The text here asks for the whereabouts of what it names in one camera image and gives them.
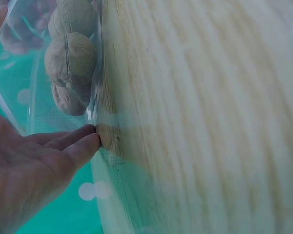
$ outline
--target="hand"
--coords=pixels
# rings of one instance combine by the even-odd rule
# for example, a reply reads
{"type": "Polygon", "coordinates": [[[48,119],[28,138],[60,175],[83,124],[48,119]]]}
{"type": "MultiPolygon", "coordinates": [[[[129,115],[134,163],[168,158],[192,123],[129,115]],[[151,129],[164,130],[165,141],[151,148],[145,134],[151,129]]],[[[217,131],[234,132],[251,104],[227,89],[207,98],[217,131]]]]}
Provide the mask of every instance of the hand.
{"type": "MultiPolygon", "coordinates": [[[[0,8],[0,25],[6,12],[0,8]]],[[[0,234],[14,233],[60,195],[99,147],[92,125],[23,137],[0,115],[0,234]]]]}
{"type": "MultiPolygon", "coordinates": [[[[0,7],[10,0],[0,0],[0,7]]],[[[43,46],[43,39],[35,35],[25,23],[39,31],[48,27],[50,17],[56,8],[56,0],[18,0],[0,36],[4,49],[14,54],[25,54],[43,46]]]]}

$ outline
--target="clear plastic bag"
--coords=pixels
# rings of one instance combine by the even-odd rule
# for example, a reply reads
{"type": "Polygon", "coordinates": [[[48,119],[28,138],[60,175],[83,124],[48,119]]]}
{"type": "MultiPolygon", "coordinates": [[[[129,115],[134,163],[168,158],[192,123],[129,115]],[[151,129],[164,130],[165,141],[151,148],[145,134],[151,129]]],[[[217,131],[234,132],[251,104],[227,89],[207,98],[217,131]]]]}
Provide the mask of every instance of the clear plastic bag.
{"type": "Polygon", "coordinates": [[[11,0],[8,9],[0,29],[6,116],[23,135],[92,123],[103,67],[101,0],[11,0]]]}

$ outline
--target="wooden panel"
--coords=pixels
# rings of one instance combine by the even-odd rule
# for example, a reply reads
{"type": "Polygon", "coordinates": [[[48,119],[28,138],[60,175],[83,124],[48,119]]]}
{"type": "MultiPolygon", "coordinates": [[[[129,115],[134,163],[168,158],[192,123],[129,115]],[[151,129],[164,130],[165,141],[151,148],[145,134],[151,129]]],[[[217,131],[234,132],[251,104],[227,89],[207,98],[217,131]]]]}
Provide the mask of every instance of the wooden panel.
{"type": "Polygon", "coordinates": [[[148,173],[107,157],[105,233],[293,234],[293,0],[105,0],[103,34],[98,132],[148,173]]]}

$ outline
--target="walnut shell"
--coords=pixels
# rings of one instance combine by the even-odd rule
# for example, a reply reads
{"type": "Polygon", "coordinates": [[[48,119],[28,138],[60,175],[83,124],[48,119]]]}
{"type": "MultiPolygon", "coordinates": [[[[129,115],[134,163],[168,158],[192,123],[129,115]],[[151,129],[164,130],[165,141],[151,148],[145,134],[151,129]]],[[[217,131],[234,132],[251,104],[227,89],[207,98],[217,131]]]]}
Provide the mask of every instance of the walnut shell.
{"type": "Polygon", "coordinates": [[[85,86],[86,90],[83,97],[73,90],[52,84],[52,95],[58,109],[66,115],[81,116],[84,114],[90,100],[90,89],[85,86]]]}
{"type": "Polygon", "coordinates": [[[96,60],[94,45],[80,33],[55,38],[44,56],[46,73],[51,81],[73,89],[92,81],[96,60]]]}
{"type": "Polygon", "coordinates": [[[67,33],[81,33],[90,37],[96,30],[98,12],[87,0],[58,0],[49,21],[51,38],[67,33]]]}

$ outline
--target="wooden surface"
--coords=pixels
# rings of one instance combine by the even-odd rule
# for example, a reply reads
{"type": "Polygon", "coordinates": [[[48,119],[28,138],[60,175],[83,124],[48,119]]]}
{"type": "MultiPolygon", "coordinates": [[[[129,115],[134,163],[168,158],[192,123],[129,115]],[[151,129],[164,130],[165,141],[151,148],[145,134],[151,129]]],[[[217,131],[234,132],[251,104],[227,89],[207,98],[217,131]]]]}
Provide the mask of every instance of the wooden surface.
{"type": "Polygon", "coordinates": [[[293,0],[105,0],[103,36],[105,154],[148,173],[94,159],[105,233],[293,234],[293,0]]]}

